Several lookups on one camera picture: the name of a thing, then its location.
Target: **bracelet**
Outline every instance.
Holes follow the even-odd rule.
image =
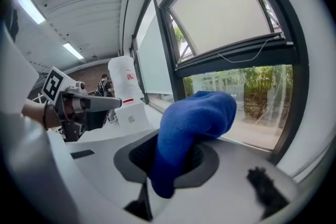
[[[43,117],[42,117],[42,122],[43,122],[43,127],[48,130],[47,124],[46,124],[46,112],[47,112],[47,107],[48,107],[48,100],[44,104],[44,109],[43,109]]]

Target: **ceiling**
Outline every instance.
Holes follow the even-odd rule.
[[[18,4],[14,5],[19,25],[15,43],[39,73],[48,73],[52,66],[67,70],[118,55],[120,10],[125,0],[33,2],[46,21],[38,25]],[[67,42],[84,60],[79,61],[63,47]]]

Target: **blue cloth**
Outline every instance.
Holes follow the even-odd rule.
[[[230,130],[236,101],[226,92],[203,92],[175,102],[164,112],[149,178],[156,194],[171,198],[174,179],[197,135],[217,138]]]

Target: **black window frame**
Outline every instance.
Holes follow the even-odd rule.
[[[134,32],[136,37],[140,23],[151,0],[145,0]],[[224,44],[218,49],[194,56],[183,62],[179,61],[180,52],[172,27],[172,20],[168,7],[174,0],[153,0],[156,16],[158,18],[164,53],[173,89],[174,101],[185,98],[183,78],[211,71],[255,67],[292,65],[293,85],[290,100],[290,109],[282,134],[275,148],[272,150],[270,161],[277,164],[286,153],[300,126],[306,108],[309,88],[309,60],[305,37],[294,8],[289,0],[268,0],[277,15],[283,34],[271,33],[232,44]],[[267,14],[272,32],[272,24]],[[231,61],[251,59],[258,53],[267,38],[278,36],[269,40],[259,56],[253,61],[230,63],[219,54]]]

